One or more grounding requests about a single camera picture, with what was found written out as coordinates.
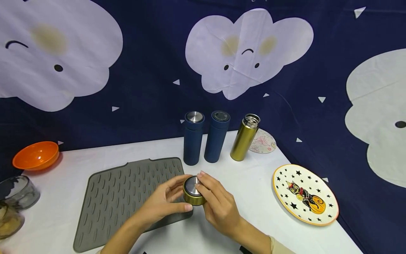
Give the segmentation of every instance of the sleeve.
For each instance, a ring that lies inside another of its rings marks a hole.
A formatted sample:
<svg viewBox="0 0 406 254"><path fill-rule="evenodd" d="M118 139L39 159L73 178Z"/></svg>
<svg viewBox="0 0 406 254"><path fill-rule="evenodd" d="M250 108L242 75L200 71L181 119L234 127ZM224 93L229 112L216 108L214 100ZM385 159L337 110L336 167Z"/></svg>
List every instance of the sleeve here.
<svg viewBox="0 0 406 254"><path fill-rule="evenodd" d="M271 238L271 254L295 254L272 236L269 237Z"/></svg>

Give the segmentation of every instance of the black star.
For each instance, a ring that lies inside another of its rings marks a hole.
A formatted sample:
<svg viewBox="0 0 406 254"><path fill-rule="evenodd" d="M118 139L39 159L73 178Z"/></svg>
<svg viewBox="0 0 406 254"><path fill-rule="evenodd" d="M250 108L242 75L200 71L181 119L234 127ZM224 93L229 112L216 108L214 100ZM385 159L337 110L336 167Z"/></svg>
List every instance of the black star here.
<svg viewBox="0 0 406 254"><path fill-rule="evenodd" d="M293 210L297 209L297 208L296 208L296 205L293 204L292 202L290 202L290 206L293 207Z"/></svg>

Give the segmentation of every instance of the navy blue thermos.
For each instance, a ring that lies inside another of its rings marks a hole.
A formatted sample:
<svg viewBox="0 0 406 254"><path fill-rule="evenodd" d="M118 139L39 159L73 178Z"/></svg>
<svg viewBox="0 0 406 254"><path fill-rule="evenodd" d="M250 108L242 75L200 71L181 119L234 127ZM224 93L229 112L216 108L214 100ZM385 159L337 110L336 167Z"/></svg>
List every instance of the navy blue thermos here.
<svg viewBox="0 0 406 254"><path fill-rule="evenodd" d="M185 136L183 140L183 161L193 166L199 162L203 136L204 115L191 111L185 115Z"/></svg>
<svg viewBox="0 0 406 254"><path fill-rule="evenodd" d="M215 163L220 158L224 139L230 124L230 115L227 112L217 110L212 113L209 134L207 135L204 159L207 162Z"/></svg>

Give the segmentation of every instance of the hand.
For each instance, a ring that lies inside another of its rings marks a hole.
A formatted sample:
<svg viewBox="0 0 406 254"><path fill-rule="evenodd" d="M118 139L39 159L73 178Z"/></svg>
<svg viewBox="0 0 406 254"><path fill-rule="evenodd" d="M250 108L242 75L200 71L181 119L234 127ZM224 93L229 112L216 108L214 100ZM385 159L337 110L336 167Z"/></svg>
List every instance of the hand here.
<svg viewBox="0 0 406 254"><path fill-rule="evenodd" d="M147 230L153 223L173 213L185 213L193 209L188 203L173 203L183 194L183 182L191 175L176 176L159 185L143 206L133 215Z"/></svg>
<svg viewBox="0 0 406 254"><path fill-rule="evenodd" d="M207 200L203 205L206 219L220 233L233 238L243 222L232 194L219 181L201 171L197 178L202 183L196 189Z"/></svg>

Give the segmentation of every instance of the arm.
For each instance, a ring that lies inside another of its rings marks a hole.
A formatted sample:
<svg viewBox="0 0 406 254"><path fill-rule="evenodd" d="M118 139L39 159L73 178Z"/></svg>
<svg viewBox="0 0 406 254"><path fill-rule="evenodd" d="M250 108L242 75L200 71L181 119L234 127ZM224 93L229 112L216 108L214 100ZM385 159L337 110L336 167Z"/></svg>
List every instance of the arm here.
<svg viewBox="0 0 406 254"><path fill-rule="evenodd" d="M273 253L271 238L242 217L234 233L230 235L230 238L244 246L253 254Z"/></svg>
<svg viewBox="0 0 406 254"><path fill-rule="evenodd" d="M197 178L196 189L207 200L203 205L206 219L222 234L230 237L253 254L294 254L240 216L232 194L219 181L204 172Z"/></svg>
<svg viewBox="0 0 406 254"><path fill-rule="evenodd" d="M143 206L113 235L100 254L128 254L140 235L152 224L169 214L191 211L191 204L173 203L182 196L182 184L190 176L176 176L158 186Z"/></svg>
<svg viewBox="0 0 406 254"><path fill-rule="evenodd" d="M128 254L140 235L148 228L143 225L142 221L137 214L134 214L113 235L100 254Z"/></svg>

